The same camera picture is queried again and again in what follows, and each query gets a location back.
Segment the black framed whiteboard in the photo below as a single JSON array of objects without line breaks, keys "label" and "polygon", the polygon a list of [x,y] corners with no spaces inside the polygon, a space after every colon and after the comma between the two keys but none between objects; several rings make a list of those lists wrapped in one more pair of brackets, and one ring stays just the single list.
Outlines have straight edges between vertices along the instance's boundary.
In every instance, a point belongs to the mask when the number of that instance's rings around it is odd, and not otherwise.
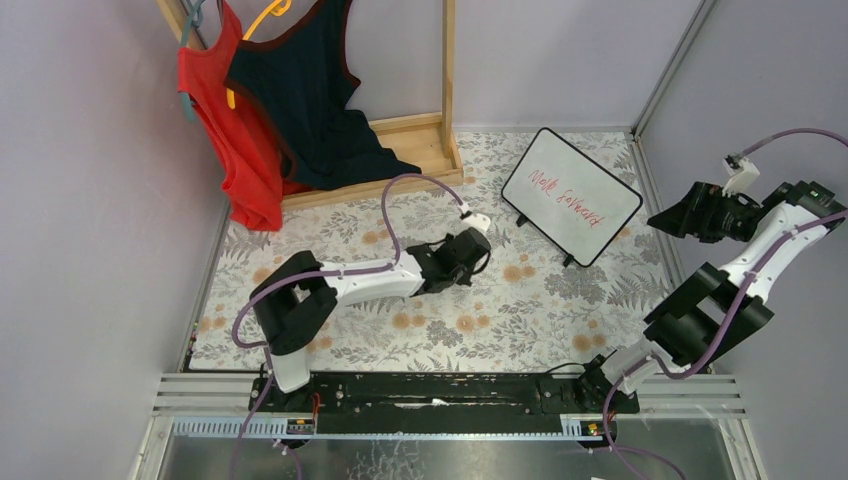
[{"label": "black framed whiteboard", "polygon": [[502,199],[566,255],[590,267],[643,206],[636,189],[552,129],[540,129],[502,189]]}]

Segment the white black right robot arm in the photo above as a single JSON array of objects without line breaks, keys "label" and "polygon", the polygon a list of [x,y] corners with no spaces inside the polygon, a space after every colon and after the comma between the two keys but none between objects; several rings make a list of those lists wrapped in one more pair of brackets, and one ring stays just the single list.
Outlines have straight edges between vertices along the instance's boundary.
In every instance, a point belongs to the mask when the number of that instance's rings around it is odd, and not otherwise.
[{"label": "white black right robot arm", "polygon": [[720,267],[699,267],[647,315],[636,343],[587,363],[573,386],[575,405],[607,412],[647,378],[686,379],[746,340],[773,318],[766,302],[780,274],[846,217],[846,206],[816,182],[783,183],[761,203],[694,183],[649,226],[702,243],[732,239],[745,249]]}]

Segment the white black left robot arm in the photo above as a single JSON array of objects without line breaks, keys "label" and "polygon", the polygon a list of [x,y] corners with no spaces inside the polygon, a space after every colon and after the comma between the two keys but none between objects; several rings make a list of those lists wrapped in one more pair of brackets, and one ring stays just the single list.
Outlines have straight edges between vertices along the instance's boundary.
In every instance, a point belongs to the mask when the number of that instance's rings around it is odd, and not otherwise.
[{"label": "white black left robot arm", "polygon": [[410,246],[389,260],[346,265],[320,262],[310,251],[296,253],[251,293],[247,304],[265,336],[276,387],[291,393],[310,382],[306,346],[336,309],[469,286],[490,256],[491,245],[476,228]]}]

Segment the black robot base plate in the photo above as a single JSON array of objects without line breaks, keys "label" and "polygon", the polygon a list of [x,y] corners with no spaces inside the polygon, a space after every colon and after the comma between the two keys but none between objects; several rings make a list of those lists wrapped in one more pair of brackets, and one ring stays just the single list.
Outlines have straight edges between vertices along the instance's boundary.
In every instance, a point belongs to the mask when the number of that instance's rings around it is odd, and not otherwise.
[{"label": "black robot base plate", "polygon": [[264,393],[270,378],[253,381],[249,407],[303,414],[324,435],[562,434],[566,417],[585,415],[579,431],[593,437],[602,417],[640,410],[608,381],[554,373],[316,372],[299,390]]}]

